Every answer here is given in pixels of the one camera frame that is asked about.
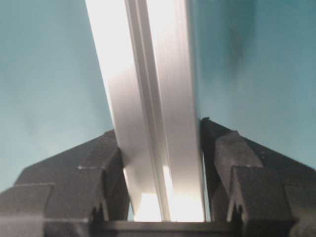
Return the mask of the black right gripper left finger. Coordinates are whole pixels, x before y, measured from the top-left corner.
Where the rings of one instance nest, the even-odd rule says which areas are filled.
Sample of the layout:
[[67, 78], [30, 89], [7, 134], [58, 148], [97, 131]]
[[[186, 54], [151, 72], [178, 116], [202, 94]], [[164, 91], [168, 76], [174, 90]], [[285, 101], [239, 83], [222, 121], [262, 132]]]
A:
[[126, 220], [129, 196], [113, 131], [26, 167], [0, 195], [3, 237], [89, 237]]

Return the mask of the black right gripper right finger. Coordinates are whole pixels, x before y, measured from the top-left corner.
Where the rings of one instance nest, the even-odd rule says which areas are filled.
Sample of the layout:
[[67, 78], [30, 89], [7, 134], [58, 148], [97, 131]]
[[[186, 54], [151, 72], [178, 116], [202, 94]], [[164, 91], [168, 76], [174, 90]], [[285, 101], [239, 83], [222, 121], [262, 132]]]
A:
[[203, 118], [200, 125], [212, 221], [241, 237], [313, 237], [316, 171], [237, 131]]

